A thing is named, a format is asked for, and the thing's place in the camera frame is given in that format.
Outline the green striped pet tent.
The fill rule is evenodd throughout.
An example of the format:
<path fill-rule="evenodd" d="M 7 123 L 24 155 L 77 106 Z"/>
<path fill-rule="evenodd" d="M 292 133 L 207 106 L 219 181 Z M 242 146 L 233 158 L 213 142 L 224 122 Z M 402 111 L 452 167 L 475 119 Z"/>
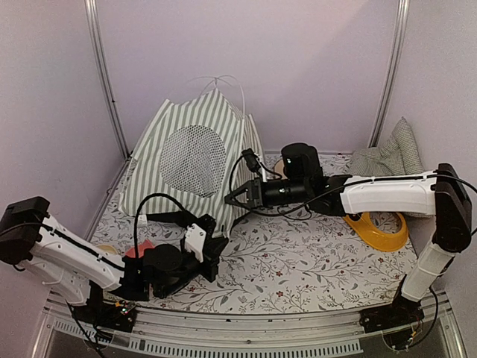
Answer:
<path fill-rule="evenodd" d="M 165 198 L 142 199 L 155 192 L 179 201 L 195 216 L 216 220 L 213 235 L 230 236 L 245 210 L 227 205 L 224 196 L 253 178 L 241 153 L 251 149 L 264 157 L 254 118 L 245 105 L 234 105 L 218 88 L 231 77 L 210 77 L 197 97 L 182 104 L 164 100 L 133 150 L 129 180 L 120 192 L 118 209 L 127 216 L 176 213 Z"/>

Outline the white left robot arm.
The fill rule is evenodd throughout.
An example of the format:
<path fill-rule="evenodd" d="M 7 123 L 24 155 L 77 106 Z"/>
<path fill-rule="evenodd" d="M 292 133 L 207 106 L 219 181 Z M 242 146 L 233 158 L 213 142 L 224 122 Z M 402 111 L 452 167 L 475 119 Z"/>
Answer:
<path fill-rule="evenodd" d="M 179 206 L 175 213 L 146 216 L 184 228 L 178 246 L 141 249 L 135 239 L 132 256 L 111 254 L 67 230 L 48 207 L 39 196 L 7 206 L 1 218 L 1 261 L 34 273 L 96 324 L 105 323 L 111 309 L 93 295 L 94 288 L 127 301 L 167 298 L 197 276 L 213 282 L 228 243 L 213 236 L 213 217 L 197 217 Z"/>

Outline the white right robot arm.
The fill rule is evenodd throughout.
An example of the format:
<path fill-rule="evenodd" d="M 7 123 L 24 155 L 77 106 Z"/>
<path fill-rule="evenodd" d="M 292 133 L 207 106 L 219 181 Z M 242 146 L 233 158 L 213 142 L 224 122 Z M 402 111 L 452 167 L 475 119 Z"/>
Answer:
<path fill-rule="evenodd" d="M 397 176 L 326 176 L 315 147 L 293 143 L 281 150 L 283 170 L 273 180 L 254 178 L 230 189 L 224 200 L 251 213 L 294 204 L 311 211 L 349 220 L 365 241 L 372 237 L 365 214 L 393 213 L 401 218 L 434 218 L 435 232 L 407 273 L 385 310 L 392 325 L 401 325 L 414 313 L 430 286 L 454 257 L 467 249 L 475 234 L 473 206 L 467 190 L 471 184 L 459 178 L 448 163 L 433 172 Z"/>

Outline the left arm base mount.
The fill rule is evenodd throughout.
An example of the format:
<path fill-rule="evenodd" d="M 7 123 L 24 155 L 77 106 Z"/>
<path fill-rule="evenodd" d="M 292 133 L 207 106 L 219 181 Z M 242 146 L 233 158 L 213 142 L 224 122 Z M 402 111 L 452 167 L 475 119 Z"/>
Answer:
<path fill-rule="evenodd" d="M 114 302 L 104 300 L 103 290 L 90 288 L 89 297 L 83 306 L 73 306 L 75 318 L 91 324 L 94 328 L 108 328 L 131 333 L 136 322 L 136 305 L 123 299 Z"/>

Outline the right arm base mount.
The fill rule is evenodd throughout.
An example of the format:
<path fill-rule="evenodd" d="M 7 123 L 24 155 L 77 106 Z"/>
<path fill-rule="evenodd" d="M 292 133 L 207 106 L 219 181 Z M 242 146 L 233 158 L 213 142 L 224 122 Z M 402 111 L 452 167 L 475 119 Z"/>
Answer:
<path fill-rule="evenodd" d="M 359 324 L 365 333 L 387 330 L 424 319 L 424 313 L 419 303 L 387 304 L 379 307 L 361 310 Z"/>

